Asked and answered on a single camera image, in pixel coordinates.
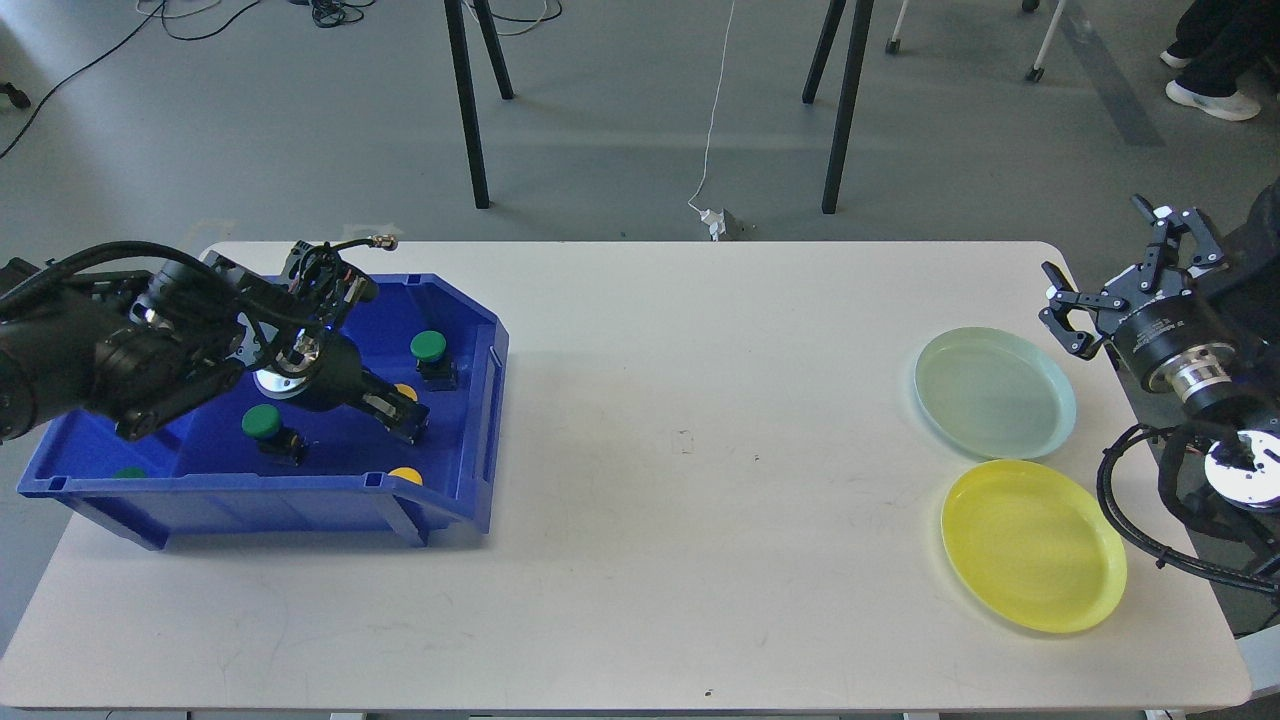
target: black table leg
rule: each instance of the black table leg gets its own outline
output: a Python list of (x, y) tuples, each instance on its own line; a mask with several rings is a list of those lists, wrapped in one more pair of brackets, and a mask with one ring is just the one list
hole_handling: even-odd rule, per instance
[(462, 110), (462, 135), (467, 142), (467, 164), (471, 165), (471, 192), (476, 208), (489, 206), (489, 182), (484, 174), (484, 152), (480, 149), (480, 122), (476, 118), (476, 94), (471, 85), (471, 61), (467, 58), (467, 32), (462, 20), (462, 0), (444, 0), (444, 20), (449, 28), (449, 50), (453, 51), (453, 77), (458, 83), (458, 106)]
[(498, 41), (498, 28), (493, 26), (493, 10), (489, 9), (489, 0), (475, 0), (476, 18), (480, 19), (480, 35), (484, 36), (485, 47), (489, 50), (489, 61), (493, 63), (493, 74), (498, 78), (498, 92), (503, 100), (516, 96), (511, 90), (511, 76), (507, 74), (507, 60), (502, 56), (502, 45)]
[(836, 135), (831, 141), (831, 159), (827, 163), (827, 183), (822, 193), (822, 211), (836, 211), (840, 179), (845, 174), (845, 154), (849, 151), (849, 129), (854, 124), (854, 104), (858, 101), (858, 83), (863, 77), (863, 56), (867, 54), (867, 36), (870, 33), (872, 5), (874, 0), (858, 0), (854, 6), (854, 35), (849, 41), (845, 60), (845, 82), (840, 86), (840, 106), (836, 110)]
[(831, 55), (831, 44), (836, 40), (836, 29), (840, 28), (840, 17), (845, 13), (845, 0), (831, 0), (827, 5), (827, 18), (822, 20), (822, 35), (818, 36), (818, 49), (813, 53), (813, 63), (809, 64), (809, 79), (804, 83), (804, 95), (800, 100), (805, 105), (813, 105), (814, 96), (818, 95), (818, 83), (822, 82), (822, 70), (827, 68), (827, 56)]

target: white sneaker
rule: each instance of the white sneaker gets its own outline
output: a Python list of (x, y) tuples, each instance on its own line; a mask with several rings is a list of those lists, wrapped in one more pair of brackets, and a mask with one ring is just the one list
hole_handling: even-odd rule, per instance
[(1180, 69), (1185, 68), (1187, 65), (1192, 64), (1192, 59), (1190, 58), (1179, 58), (1178, 55), (1171, 54), (1169, 50), (1165, 50), (1164, 53), (1161, 53), (1160, 54), (1160, 59), (1166, 65), (1169, 65), (1170, 68), (1174, 68), (1175, 70), (1180, 70)]
[(1179, 105), (1199, 108), (1210, 115), (1224, 120), (1247, 120), (1262, 111), (1262, 105), (1258, 105), (1257, 100), (1243, 92), (1236, 92), (1230, 97), (1210, 97), (1208, 95), (1199, 95), (1187, 90), (1178, 85), (1176, 79), (1169, 81), (1169, 85), (1165, 86), (1165, 95)]

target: white cable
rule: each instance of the white cable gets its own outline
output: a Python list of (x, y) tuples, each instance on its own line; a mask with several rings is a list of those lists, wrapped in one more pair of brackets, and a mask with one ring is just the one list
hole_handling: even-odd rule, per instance
[(716, 129), (716, 106), (719, 105), (719, 88), (724, 83), (724, 59), (728, 58), (728, 28), (733, 27), (733, 8), (736, 5), (737, 0), (732, 0), (728, 4), (728, 22), (724, 23), (724, 49), (721, 50), (721, 77), (716, 81), (716, 100), (712, 101), (712, 122), (707, 127), (707, 150), (703, 151), (703, 179), (698, 181), (698, 190), (694, 191), (694, 195), (687, 201), (687, 205), (699, 214), (705, 213), (705, 210), (694, 205), (694, 200), (701, 195), (703, 184), (707, 183), (707, 168), (710, 165), (712, 158), (712, 131)]
[[(467, 9), (471, 10), (471, 17), (475, 18), (475, 20), (479, 23), (480, 22), (480, 15), (476, 14), (476, 6), (475, 6), (474, 1), (475, 0), (467, 0), (466, 3), (463, 3), (463, 5), (466, 5)], [(564, 6), (561, 4), (561, 0), (556, 0), (556, 5), (559, 6), (561, 12), (564, 10)], [(554, 13), (552, 13), (550, 0), (543, 0), (543, 14), (541, 14), (541, 17), (539, 17), (536, 20), (531, 22), (529, 24), (529, 27), (526, 27), (524, 29), (517, 29), (516, 32), (499, 32), (498, 37), (516, 37), (517, 35), (525, 35), (526, 32), (532, 32), (534, 29), (538, 28), (538, 26), (540, 26), (544, 22), (547, 22), (553, 14)]]
[[(160, 0), (160, 1), (161, 3), (168, 3), (168, 0)], [(133, 10), (137, 12), (138, 14), (141, 14), (141, 15), (150, 15), (151, 13), (148, 13), (148, 12), (146, 12), (146, 10), (142, 9), (142, 3), (143, 3), (143, 0), (137, 0), (133, 4)], [(209, 10), (210, 8), (216, 8), (218, 5), (221, 5), (221, 3), (223, 3), (223, 0), (212, 0), (212, 3), (205, 5), (204, 8), (198, 8), (196, 10), (191, 10), (189, 13), (183, 13), (180, 15), (170, 15), (169, 14), (169, 6), (165, 5), (164, 10), (160, 12), (160, 15), (156, 15), (156, 17), (159, 18), (159, 17), (163, 15), (164, 19), (166, 19), (166, 20), (175, 20), (178, 18), (189, 18), (191, 15), (195, 15), (195, 14), (198, 14), (198, 13), (204, 13), (205, 10)]]

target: black pants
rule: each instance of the black pants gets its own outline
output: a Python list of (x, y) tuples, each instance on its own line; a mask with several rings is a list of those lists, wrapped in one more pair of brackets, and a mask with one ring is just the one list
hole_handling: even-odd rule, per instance
[(1169, 51), (1194, 58), (1178, 85), (1211, 97), (1235, 95), (1235, 78), (1280, 40), (1280, 0), (1196, 0)]

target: blue plastic bin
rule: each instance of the blue plastic bin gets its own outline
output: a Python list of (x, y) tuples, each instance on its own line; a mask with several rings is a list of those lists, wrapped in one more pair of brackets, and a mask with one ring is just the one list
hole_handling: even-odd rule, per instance
[[(453, 523), (488, 532), (507, 331), (435, 275), (376, 279), (378, 299), (357, 306), (343, 333), (366, 368), (415, 388), (430, 409), (416, 446), (352, 407), (308, 413), (276, 404), (308, 445), (301, 466), (279, 465), (241, 430), (243, 413), (268, 402), (246, 375), (138, 442), (120, 439), (110, 420), (88, 413), (54, 420), (18, 492), (55, 498), (151, 550), (175, 534), (390, 530), (425, 546), (430, 530)], [(424, 329), (444, 334), (457, 389), (425, 389), (410, 354)], [(417, 470), (422, 484), (388, 474), (402, 466)], [(118, 477), (129, 474), (145, 477)]]

